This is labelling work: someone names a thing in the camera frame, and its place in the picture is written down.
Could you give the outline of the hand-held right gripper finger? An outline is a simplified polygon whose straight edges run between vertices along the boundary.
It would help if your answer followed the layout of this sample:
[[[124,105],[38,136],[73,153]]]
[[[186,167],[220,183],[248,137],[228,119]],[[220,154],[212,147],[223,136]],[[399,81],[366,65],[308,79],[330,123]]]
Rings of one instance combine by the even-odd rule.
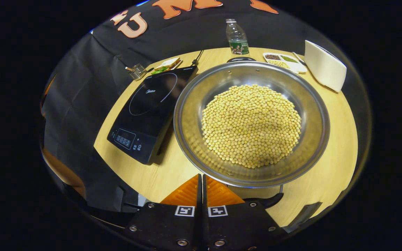
[[[186,183],[189,201],[147,202],[125,225],[124,236],[147,251],[196,251],[202,240],[202,176]]]
[[[239,203],[208,205],[213,183],[203,175],[203,245],[208,251],[268,251],[287,237],[269,215],[283,193],[270,198],[245,198]]]

